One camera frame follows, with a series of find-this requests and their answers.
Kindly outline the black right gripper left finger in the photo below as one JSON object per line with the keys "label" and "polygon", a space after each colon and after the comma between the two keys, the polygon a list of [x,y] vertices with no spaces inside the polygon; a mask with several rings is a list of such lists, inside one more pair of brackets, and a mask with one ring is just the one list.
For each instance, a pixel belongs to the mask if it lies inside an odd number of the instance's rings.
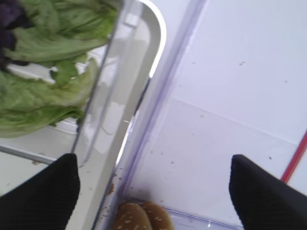
{"label": "black right gripper left finger", "polygon": [[2,230],[64,230],[80,193],[77,157],[64,154],[0,198]]}

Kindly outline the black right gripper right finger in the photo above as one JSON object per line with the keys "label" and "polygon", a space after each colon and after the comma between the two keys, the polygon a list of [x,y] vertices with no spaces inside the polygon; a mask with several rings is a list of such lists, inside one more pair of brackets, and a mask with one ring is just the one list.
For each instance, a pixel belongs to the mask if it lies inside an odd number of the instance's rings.
{"label": "black right gripper right finger", "polygon": [[246,230],[307,228],[307,197],[244,155],[232,157],[229,193]]}

